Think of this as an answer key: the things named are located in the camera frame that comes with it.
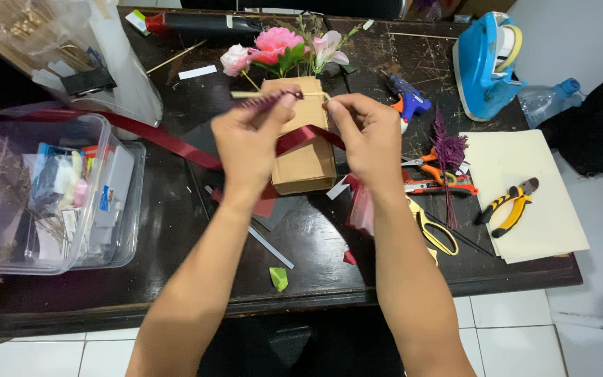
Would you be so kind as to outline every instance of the white lily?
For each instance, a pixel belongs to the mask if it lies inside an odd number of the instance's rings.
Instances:
[[[340,43],[341,34],[336,30],[330,30],[322,38],[314,39],[315,73],[322,71],[328,62],[348,64],[348,57],[343,52],[338,51]]]

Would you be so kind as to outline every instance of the plastic bottle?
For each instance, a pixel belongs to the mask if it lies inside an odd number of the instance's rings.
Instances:
[[[581,84],[575,79],[566,79],[554,87],[525,87],[518,93],[518,99],[529,128],[536,128],[541,122],[569,107],[581,106],[583,99],[579,89]]]

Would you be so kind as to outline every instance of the scratched table surface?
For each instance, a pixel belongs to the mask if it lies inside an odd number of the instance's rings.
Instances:
[[[131,10],[123,7],[121,15]],[[144,13],[155,11],[149,9]],[[251,14],[249,17],[257,17],[265,25],[275,25],[271,16]],[[325,27],[345,33],[363,21],[328,17]],[[388,34],[457,37],[465,28],[442,22],[376,21],[368,30],[360,30],[342,48],[357,70],[343,74],[338,67],[329,67],[320,75],[323,89],[330,95],[364,93],[381,103],[391,104],[395,99],[382,80],[380,71],[384,70],[403,76],[438,105],[451,133],[525,130],[527,125],[516,101],[488,122],[476,123],[464,115],[452,69],[454,39]],[[178,37],[144,38],[128,25],[125,32],[146,69],[182,49]],[[208,42],[150,75],[163,98],[161,127],[164,130],[182,135],[228,110],[230,90],[251,90],[246,79],[231,78],[220,72],[219,58],[225,50],[226,47]],[[218,73],[179,80],[178,72],[208,64],[216,64]],[[262,80],[263,71],[254,67],[251,77]],[[414,157],[429,151],[432,122],[433,111],[414,117],[403,135],[405,155]],[[206,172],[153,144],[146,143],[146,147],[141,228],[134,259],[122,268],[72,271],[60,276],[3,276],[0,338],[140,325],[150,304],[197,242],[215,210],[214,203],[201,189],[202,180],[208,174],[220,174]],[[347,173],[342,151],[336,150],[336,161],[339,173]],[[418,196],[416,201],[428,213],[445,218],[442,196]],[[458,231],[493,252],[486,227],[472,224],[480,211],[476,198],[455,199],[454,207],[460,222]],[[303,196],[302,203],[291,210],[273,232],[255,223],[295,268],[288,270],[288,287],[282,293],[277,292],[268,268],[282,264],[249,237],[227,316],[376,304],[373,238],[343,226],[347,209],[346,197],[332,202],[324,193],[311,193]],[[454,296],[582,283],[573,255],[507,265],[462,242],[459,245],[460,252],[456,256],[439,253],[441,272]],[[356,266],[343,262],[343,254],[349,248],[356,257]]]

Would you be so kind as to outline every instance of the gold scissors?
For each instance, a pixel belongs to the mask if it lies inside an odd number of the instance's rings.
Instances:
[[[415,221],[418,223],[420,230],[423,232],[423,236],[425,236],[425,238],[427,238],[427,240],[430,241],[433,245],[435,245],[439,250],[441,250],[444,253],[447,253],[449,256],[457,255],[457,252],[460,251],[460,248],[457,246],[457,241],[455,240],[455,237],[452,234],[450,234],[448,229],[429,220],[427,218],[427,216],[425,216],[425,210],[423,210],[411,198],[406,196],[406,200],[409,203],[409,209],[411,210],[411,213],[414,214]],[[437,237],[434,237],[434,235],[431,234],[427,230],[426,226],[435,227],[435,228],[439,229],[440,231],[442,231],[448,237],[448,239],[450,239],[450,242],[453,244],[453,250],[450,250],[446,247],[446,245],[443,245]],[[436,250],[431,249],[429,247],[427,248],[427,250],[430,251],[430,254],[434,257],[434,260],[436,260]]]

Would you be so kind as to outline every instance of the pink flower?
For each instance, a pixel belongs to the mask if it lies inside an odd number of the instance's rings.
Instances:
[[[295,47],[304,43],[304,38],[285,28],[271,28],[262,31],[255,40],[258,49],[250,48],[251,57],[268,66],[278,63],[278,55],[285,55],[286,47]]]
[[[330,30],[322,38],[314,39],[315,65],[323,67],[327,62],[348,64],[348,57],[343,52],[337,51],[340,42],[341,34],[336,30]]]
[[[235,44],[220,57],[220,62],[224,67],[227,76],[239,76],[241,71],[248,72],[251,67],[251,57],[248,55],[248,48]]]

